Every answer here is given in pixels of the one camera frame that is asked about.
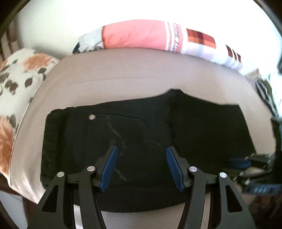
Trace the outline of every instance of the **floral pillow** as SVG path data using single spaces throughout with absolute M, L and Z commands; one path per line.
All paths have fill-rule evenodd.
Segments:
M 59 60 L 21 49 L 0 62 L 0 172 L 9 174 L 14 139 L 34 93 Z

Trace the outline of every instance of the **orange flower print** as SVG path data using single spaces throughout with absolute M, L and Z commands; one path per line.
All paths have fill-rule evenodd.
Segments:
M 41 67 L 47 67 L 52 61 L 52 57 L 44 53 L 36 53 L 31 57 L 28 57 L 23 62 L 25 71 L 38 69 Z
M 13 127 L 7 117 L 0 116 L 0 172 L 8 176 L 13 145 Z
M 8 62 L 8 60 L 4 60 L 3 62 L 0 62 L 0 71 L 6 66 L 6 63 Z

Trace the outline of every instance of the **black and white striped fabric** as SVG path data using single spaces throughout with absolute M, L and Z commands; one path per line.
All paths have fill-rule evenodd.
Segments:
M 256 88 L 259 96 L 265 102 L 273 116 L 278 116 L 277 107 L 272 99 L 272 96 L 269 94 L 267 87 L 264 85 L 262 80 L 258 80 L 256 83 Z

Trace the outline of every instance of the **beige mattress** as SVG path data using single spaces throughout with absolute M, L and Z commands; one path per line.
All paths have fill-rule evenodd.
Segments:
M 52 110 L 155 96 L 170 88 L 214 103 L 239 104 L 257 153 L 275 151 L 271 113 L 235 70 L 158 50 L 99 50 L 60 61 L 36 92 L 14 146 L 10 186 L 36 203 L 43 195 L 41 150 L 45 119 Z M 156 212 L 103 215 L 109 228 L 176 228 L 182 210 L 181 204 Z

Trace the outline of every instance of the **wall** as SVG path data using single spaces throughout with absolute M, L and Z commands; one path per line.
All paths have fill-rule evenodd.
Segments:
M 21 196 L 0 191 L 0 200 L 18 228 L 26 229 L 27 220 L 23 208 L 23 198 Z
M 98 27 L 132 19 L 171 21 L 223 40 L 242 56 L 246 74 L 274 71 L 282 39 L 253 0 L 31 0 L 18 14 L 21 44 L 58 58 L 70 55 L 77 38 Z

